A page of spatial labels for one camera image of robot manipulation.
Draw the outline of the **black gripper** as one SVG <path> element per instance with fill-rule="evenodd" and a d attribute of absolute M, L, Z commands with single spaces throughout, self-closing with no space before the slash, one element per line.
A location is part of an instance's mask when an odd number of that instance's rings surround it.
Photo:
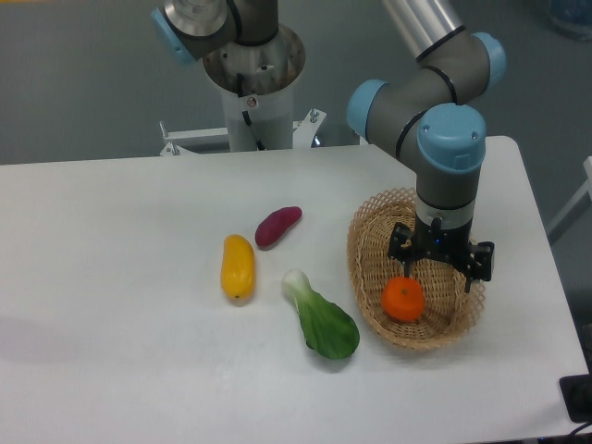
<path fill-rule="evenodd" d="M 414 231 L 397 222 L 390 234 L 388 258 L 402 264 L 406 278 L 412 276 L 414 262 L 429 259 L 461 267 L 465 292 L 471 291 L 475 281 L 489 282 L 494 269 L 495 243 L 469 241 L 473 219 L 456 228 L 444 228 L 443 222 L 436 220 L 432 226 L 416 215 Z"/>

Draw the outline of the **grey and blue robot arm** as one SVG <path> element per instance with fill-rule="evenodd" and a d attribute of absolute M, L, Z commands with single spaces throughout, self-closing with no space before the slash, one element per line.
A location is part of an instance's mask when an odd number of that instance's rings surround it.
<path fill-rule="evenodd" d="M 401 87 L 362 83 L 346 114 L 356 134 L 416 176 L 415 224 L 394 227 L 388 256 L 405 268 L 431 259 L 468 282 L 488 281 L 494 245 L 470 239 L 487 128 L 470 102 L 503 77 L 504 49 L 486 33 L 467 31 L 447 1 L 387 1 L 385 9 L 419 71 Z M 290 90 L 306 55 L 279 22 L 276 2 L 166 1 L 152 20 L 174 57 L 201 61 L 229 99 L 232 151 L 293 147 Z"/>

